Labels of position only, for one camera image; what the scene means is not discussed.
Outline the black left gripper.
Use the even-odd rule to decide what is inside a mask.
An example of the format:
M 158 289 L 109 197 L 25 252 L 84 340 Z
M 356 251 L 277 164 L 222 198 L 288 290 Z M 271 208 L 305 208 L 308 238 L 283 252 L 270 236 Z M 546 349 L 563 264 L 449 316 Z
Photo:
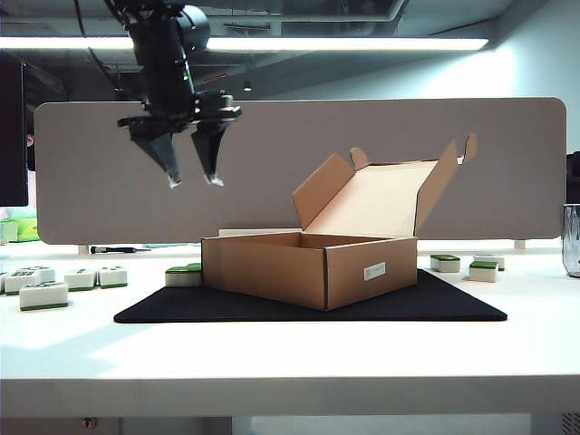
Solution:
M 172 132 L 196 122 L 191 139 L 205 179 L 211 186 L 223 187 L 218 154 L 227 123 L 210 121 L 202 113 L 198 106 L 202 97 L 195 91 L 188 61 L 207 46 L 208 19 L 204 15 L 122 15 L 119 20 L 133 41 L 147 95 L 144 110 L 149 114 L 121 118 L 117 125 L 135 129 L 130 130 L 131 140 L 166 173 L 174 189 L 181 176 Z

